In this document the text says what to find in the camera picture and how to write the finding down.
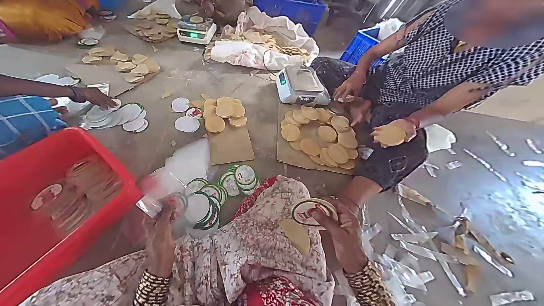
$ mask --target blue plastic crate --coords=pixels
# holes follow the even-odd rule
[[[98,0],[98,2],[101,9],[117,11],[119,6],[126,3],[126,0]]]
[[[357,65],[361,56],[377,45],[380,41],[377,39],[380,28],[370,28],[357,31],[355,37],[349,43],[344,53],[340,57],[341,60]],[[372,63],[372,67],[384,62],[384,58],[379,58]]]
[[[254,0],[253,5],[270,17],[287,16],[312,36],[325,13],[327,5],[321,0]]]

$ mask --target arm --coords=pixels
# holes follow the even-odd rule
[[[336,258],[357,301],[365,306],[394,305],[380,274],[363,251],[359,220],[342,202],[326,200],[335,206],[338,221],[318,209],[309,210],[309,213],[331,235]]]
[[[446,115],[459,111],[485,96],[490,92],[490,89],[483,89],[485,87],[486,84],[481,83],[461,83],[433,103],[413,112],[409,117],[395,120],[389,124],[400,127],[406,133],[404,142],[409,142],[416,136],[418,128],[435,124]],[[372,135],[376,136],[380,130],[380,126],[375,128]]]
[[[0,97],[28,95],[40,97],[69,97],[74,102],[89,102],[101,107],[116,104],[97,88],[76,88],[0,75]]]
[[[144,229],[151,236],[151,243],[146,246],[149,266],[140,280],[133,306],[165,305],[168,300],[176,249],[170,224],[175,209],[174,204],[164,206],[156,224],[148,216],[144,219]]]
[[[334,92],[333,99],[345,99],[346,96],[358,96],[367,80],[367,72],[376,59],[396,51],[406,45],[406,35],[425,21],[433,11],[423,14],[402,26],[396,33],[382,40],[361,56],[357,68],[351,76],[342,83]]]

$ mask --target blue checkered cloth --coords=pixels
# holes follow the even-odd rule
[[[0,98],[0,159],[65,127],[66,123],[42,97]]]

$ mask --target black and white checkered top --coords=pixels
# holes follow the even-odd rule
[[[544,63],[534,65],[544,56],[544,38],[513,48],[474,47],[454,52],[458,40],[446,30],[443,21],[448,9],[460,1],[444,1],[421,25],[408,33],[404,55],[386,68],[387,76],[378,103],[414,103],[416,108],[421,108],[463,82],[499,88],[526,70],[510,85],[527,85],[544,73]],[[497,89],[465,108],[476,106],[495,92]]]

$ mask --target woman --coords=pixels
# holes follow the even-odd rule
[[[492,25],[520,22],[524,15],[511,14],[512,6],[517,11],[534,11],[542,20],[541,1],[523,0],[513,5],[509,0],[463,0],[467,1],[481,4],[470,12],[480,18],[457,29],[471,31],[467,38],[472,42],[460,41],[446,28],[448,11],[461,2],[446,0],[372,47],[357,65],[326,57],[311,64],[334,100],[353,100],[349,103],[353,126],[370,118],[369,125],[357,126],[366,160],[339,196],[354,212],[426,160],[424,127],[477,105],[505,86],[527,85],[544,73],[544,38],[507,48],[477,44],[489,41],[491,34],[493,42],[504,42],[496,37]],[[402,56],[371,68],[376,59],[402,47]],[[386,129],[404,135],[397,145],[387,147],[373,138]]]
[[[153,235],[142,250],[92,271],[58,280],[23,305],[330,305],[334,281],[327,273],[318,231],[310,229],[303,256],[282,233],[299,200],[310,196],[301,182],[277,176],[244,200],[233,221],[213,236],[172,239],[173,207],[146,228]],[[310,213],[327,228],[336,255],[361,305],[391,305],[366,258],[357,218],[341,203],[340,224]]]
[[[84,30],[92,20],[85,11],[99,7],[98,0],[2,0],[0,30],[4,42],[55,42]]]

